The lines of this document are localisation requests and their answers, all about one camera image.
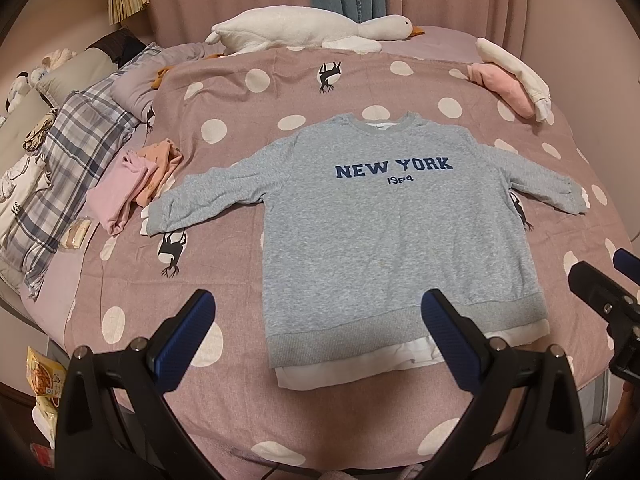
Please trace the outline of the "grey New York sweatshirt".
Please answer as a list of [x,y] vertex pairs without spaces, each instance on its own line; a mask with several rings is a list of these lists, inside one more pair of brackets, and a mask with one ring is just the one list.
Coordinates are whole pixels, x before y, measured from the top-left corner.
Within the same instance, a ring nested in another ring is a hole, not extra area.
[[340,115],[184,178],[143,209],[142,233],[263,204],[269,365],[281,388],[309,391],[434,363],[432,288],[486,335],[548,333],[520,194],[587,211],[574,180],[463,127]]

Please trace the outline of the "light pink folded clothes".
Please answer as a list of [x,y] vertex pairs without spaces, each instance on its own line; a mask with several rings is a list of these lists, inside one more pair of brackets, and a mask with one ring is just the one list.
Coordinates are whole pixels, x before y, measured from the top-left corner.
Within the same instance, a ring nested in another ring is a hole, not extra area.
[[112,169],[87,193],[87,204],[94,218],[115,236],[128,221],[131,204],[141,193],[157,164],[132,151],[118,155]]

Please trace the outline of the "orange folded clothes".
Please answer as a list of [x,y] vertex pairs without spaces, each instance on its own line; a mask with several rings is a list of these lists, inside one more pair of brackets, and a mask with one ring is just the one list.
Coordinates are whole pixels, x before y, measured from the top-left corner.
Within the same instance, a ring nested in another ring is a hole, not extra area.
[[183,160],[183,154],[177,145],[169,139],[145,146],[137,155],[145,158],[155,165],[149,179],[140,193],[136,196],[136,203],[140,207],[146,207],[160,195],[160,189],[172,176]]

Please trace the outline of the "yellow snack bag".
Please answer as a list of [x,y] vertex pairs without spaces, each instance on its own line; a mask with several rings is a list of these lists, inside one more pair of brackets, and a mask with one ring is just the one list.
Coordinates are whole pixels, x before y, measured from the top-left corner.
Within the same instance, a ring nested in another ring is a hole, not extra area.
[[46,410],[56,412],[60,407],[65,379],[66,368],[61,363],[27,348],[26,380]]

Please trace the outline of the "blue plaid pillow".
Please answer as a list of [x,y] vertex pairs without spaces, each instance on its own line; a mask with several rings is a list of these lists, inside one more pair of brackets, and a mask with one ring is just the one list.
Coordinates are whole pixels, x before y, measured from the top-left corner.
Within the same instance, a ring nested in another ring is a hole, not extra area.
[[40,148],[50,186],[14,209],[16,220],[1,243],[1,257],[21,272],[29,297],[38,296],[44,274],[85,203],[88,189],[99,182],[140,124],[112,98],[114,83],[161,50],[152,42],[110,76],[72,92],[58,112]]

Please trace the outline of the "beige pillow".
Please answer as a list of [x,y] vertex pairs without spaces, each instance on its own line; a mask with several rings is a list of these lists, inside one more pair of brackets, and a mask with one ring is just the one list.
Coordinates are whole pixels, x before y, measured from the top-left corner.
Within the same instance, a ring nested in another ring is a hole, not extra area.
[[89,48],[44,76],[36,89],[52,107],[60,107],[73,91],[86,90],[117,69],[105,52]]

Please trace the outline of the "white goose plush toy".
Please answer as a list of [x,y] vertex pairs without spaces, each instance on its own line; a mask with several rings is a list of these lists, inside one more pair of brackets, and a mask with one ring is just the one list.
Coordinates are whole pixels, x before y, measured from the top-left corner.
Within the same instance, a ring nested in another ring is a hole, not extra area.
[[311,6],[264,6],[212,26],[206,44],[222,44],[228,55],[273,48],[323,48],[356,53],[382,50],[384,41],[407,40],[424,30],[403,15],[358,23],[343,14]]

